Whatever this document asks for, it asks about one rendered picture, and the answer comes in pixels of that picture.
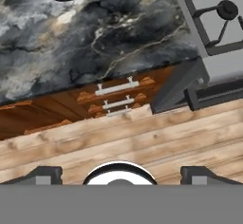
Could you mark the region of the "white round black-rimmed disc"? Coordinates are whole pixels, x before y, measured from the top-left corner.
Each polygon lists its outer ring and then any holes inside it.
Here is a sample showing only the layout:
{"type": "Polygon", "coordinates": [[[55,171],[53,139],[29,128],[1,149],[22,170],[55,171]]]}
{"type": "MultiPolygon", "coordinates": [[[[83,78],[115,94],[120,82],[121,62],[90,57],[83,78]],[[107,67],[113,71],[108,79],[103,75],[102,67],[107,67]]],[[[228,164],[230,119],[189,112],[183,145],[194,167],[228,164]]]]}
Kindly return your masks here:
{"type": "Polygon", "coordinates": [[[157,185],[150,172],[126,160],[112,160],[95,167],[83,185],[157,185]]]}

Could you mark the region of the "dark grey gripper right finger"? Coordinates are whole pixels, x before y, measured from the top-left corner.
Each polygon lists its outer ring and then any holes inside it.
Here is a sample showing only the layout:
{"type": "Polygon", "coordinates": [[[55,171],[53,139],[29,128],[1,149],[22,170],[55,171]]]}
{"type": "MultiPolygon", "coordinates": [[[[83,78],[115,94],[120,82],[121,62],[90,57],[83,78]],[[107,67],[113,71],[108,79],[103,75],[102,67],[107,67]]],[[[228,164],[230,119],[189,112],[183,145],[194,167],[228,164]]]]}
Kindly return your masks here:
{"type": "Polygon", "coordinates": [[[236,184],[241,182],[216,175],[205,166],[182,166],[180,168],[181,185],[236,184]]]}

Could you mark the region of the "grey stove with black grates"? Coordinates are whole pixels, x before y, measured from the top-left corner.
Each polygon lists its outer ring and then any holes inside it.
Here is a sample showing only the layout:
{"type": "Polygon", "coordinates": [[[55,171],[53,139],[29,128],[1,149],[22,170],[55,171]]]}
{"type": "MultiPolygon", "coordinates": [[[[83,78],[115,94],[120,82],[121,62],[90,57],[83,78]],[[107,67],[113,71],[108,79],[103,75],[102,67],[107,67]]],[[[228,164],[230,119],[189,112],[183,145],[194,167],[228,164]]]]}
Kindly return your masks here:
{"type": "Polygon", "coordinates": [[[243,0],[178,0],[199,58],[177,65],[151,102],[157,114],[186,102],[184,91],[243,79],[243,0]]]}

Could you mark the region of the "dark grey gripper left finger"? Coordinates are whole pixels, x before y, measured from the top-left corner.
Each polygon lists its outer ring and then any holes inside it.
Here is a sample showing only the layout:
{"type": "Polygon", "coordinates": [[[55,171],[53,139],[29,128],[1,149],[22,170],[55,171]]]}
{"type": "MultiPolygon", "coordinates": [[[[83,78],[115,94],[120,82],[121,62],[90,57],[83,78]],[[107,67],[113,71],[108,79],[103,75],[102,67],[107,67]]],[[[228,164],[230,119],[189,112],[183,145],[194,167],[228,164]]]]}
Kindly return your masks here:
{"type": "Polygon", "coordinates": [[[4,185],[62,185],[62,174],[60,166],[38,166],[25,176],[5,181],[4,185]]]}

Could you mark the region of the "brown wooden cupboard door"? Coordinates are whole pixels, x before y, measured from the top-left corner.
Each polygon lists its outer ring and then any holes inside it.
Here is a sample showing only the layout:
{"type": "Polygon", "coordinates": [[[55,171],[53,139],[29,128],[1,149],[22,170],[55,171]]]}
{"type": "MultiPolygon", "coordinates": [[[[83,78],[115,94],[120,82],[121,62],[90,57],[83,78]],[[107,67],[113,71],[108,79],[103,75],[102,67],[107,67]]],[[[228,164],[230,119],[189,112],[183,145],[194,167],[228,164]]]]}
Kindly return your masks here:
{"type": "Polygon", "coordinates": [[[62,121],[78,121],[84,116],[53,99],[29,100],[0,106],[0,140],[62,121]]]}

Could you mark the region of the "brown wooden drawer front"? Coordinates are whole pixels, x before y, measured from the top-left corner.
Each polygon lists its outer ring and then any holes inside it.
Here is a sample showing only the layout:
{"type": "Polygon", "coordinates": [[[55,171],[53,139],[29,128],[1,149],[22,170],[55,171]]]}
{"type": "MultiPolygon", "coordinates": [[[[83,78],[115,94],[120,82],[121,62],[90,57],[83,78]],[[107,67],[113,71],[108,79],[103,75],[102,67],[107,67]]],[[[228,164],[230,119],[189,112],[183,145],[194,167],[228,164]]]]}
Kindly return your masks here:
{"type": "MultiPolygon", "coordinates": [[[[145,100],[145,99],[146,99],[146,96],[145,96],[143,93],[139,93],[139,94],[138,94],[135,98],[133,98],[133,99],[135,99],[134,103],[137,103],[137,102],[139,102],[139,101],[143,101],[143,100],[145,100]]],[[[89,112],[90,114],[92,114],[92,113],[102,112],[102,111],[103,111],[103,105],[104,105],[104,103],[103,103],[102,105],[91,104],[90,107],[88,108],[88,112],[89,112]]]]}
{"type": "MultiPolygon", "coordinates": [[[[139,108],[139,107],[141,107],[141,104],[140,103],[134,103],[131,107],[129,107],[129,108],[132,108],[132,110],[133,109],[136,109],[136,108],[139,108]]],[[[95,119],[97,119],[97,118],[100,118],[100,117],[104,117],[104,116],[106,116],[106,113],[97,113],[96,115],[95,115],[95,119]]]]}
{"type": "MultiPolygon", "coordinates": [[[[135,92],[135,91],[140,91],[145,89],[146,87],[152,86],[156,84],[156,81],[154,79],[152,79],[149,76],[145,76],[143,78],[135,78],[133,77],[134,81],[139,81],[140,85],[138,87],[134,87],[131,89],[125,89],[119,92],[114,92],[114,93],[110,93],[110,94],[106,94],[106,95],[102,95],[102,96],[96,96],[95,95],[95,91],[98,89],[98,84],[95,85],[91,85],[88,88],[85,88],[84,90],[82,90],[77,98],[77,102],[80,104],[84,104],[84,103],[89,103],[92,101],[97,101],[100,100],[102,98],[105,97],[111,97],[111,96],[118,96],[127,92],[135,92]]],[[[107,83],[100,83],[103,85],[103,88],[107,88],[110,86],[114,86],[114,85],[118,85],[118,84],[125,84],[127,83],[127,78],[124,81],[111,81],[111,82],[107,82],[107,83]]]]}

